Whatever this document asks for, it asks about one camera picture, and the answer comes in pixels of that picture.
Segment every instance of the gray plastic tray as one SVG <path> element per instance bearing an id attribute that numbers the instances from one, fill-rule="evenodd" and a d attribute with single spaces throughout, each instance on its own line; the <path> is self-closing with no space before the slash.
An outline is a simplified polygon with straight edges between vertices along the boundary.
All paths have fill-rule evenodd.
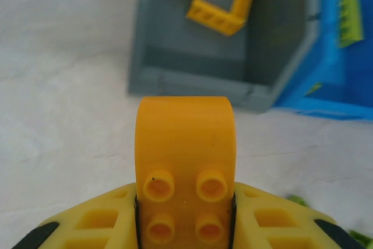
<path id="1" fill-rule="evenodd" d="M 318 37 L 319 0 L 254 0 L 231 37 L 186 19 L 191 1 L 139 0 L 129 92 L 271 108 Z"/>

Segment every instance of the white surface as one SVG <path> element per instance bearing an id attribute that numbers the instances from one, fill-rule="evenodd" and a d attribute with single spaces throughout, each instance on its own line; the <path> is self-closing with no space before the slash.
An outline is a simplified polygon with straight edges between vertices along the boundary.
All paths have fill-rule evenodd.
<path id="1" fill-rule="evenodd" d="M 0 248 L 135 179 L 136 0 L 0 0 Z M 236 111 L 237 181 L 373 233 L 373 125 Z"/>

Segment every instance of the yellow rounded block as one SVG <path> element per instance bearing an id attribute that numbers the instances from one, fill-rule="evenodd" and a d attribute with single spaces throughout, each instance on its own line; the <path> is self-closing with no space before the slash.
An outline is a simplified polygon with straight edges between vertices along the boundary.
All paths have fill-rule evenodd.
<path id="1" fill-rule="evenodd" d="M 234 114 L 225 97 L 142 100 L 135 166 L 143 249 L 228 248 L 235 148 Z M 174 221 L 167 243 L 149 230 L 158 213 Z"/>

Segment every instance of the blue plastic container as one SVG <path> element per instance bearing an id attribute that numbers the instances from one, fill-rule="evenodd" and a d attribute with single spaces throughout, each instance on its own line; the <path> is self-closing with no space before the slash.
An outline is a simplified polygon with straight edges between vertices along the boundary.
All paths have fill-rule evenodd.
<path id="1" fill-rule="evenodd" d="M 373 120 L 373 0 L 360 0 L 365 39 L 339 48 L 340 0 L 321 0 L 320 37 L 276 103 L 298 114 Z M 307 94 L 314 84 L 322 87 Z"/>

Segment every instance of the black rubber edge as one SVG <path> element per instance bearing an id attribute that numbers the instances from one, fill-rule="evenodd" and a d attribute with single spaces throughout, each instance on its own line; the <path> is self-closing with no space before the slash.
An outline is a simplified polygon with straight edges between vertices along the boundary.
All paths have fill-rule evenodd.
<path id="1" fill-rule="evenodd" d="M 234 242 L 235 219 L 237 216 L 237 204 L 235 201 L 235 194 L 233 194 L 231 211 L 232 211 L 232 214 L 231 214 L 228 249 L 233 249 L 233 242 Z"/>
<path id="2" fill-rule="evenodd" d="M 51 222 L 30 231 L 12 249 L 38 249 L 59 226 L 58 222 Z"/>
<path id="3" fill-rule="evenodd" d="M 353 239 L 341 227 L 329 223 L 325 220 L 317 219 L 315 223 L 337 243 L 341 249 L 364 249 L 364 247 Z"/>
<path id="4" fill-rule="evenodd" d="M 141 245 L 141 226 L 140 226 L 140 206 L 138 197 L 135 197 L 135 225 L 136 225 L 136 238 L 138 240 L 138 249 L 142 249 Z"/>

